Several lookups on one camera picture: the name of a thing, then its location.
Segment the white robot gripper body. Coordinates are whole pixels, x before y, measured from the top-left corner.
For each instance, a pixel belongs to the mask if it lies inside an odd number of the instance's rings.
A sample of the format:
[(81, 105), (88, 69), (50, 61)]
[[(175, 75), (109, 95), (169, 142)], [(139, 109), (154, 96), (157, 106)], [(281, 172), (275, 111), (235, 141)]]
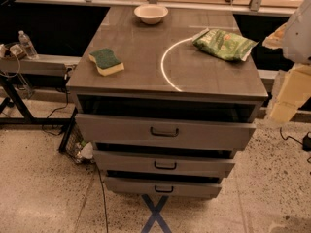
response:
[(294, 63), (311, 64), (311, 0), (304, 0), (287, 21), (283, 56)]

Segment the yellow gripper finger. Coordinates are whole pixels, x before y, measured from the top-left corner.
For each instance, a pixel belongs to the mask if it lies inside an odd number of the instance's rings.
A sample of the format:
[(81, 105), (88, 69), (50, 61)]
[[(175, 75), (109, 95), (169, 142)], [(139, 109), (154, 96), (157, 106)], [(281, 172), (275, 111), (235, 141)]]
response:
[(264, 41), (262, 42), (262, 45), (272, 50), (280, 49), (283, 44), (283, 38), (284, 38), (286, 26), (287, 24), (284, 23), (283, 25), (278, 27), (273, 33), (271, 33), (269, 36), (267, 36), (264, 39)]
[(286, 74), (269, 117), (277, 123), (290, 121), (311, 98), (311, 66), (295, 64)]

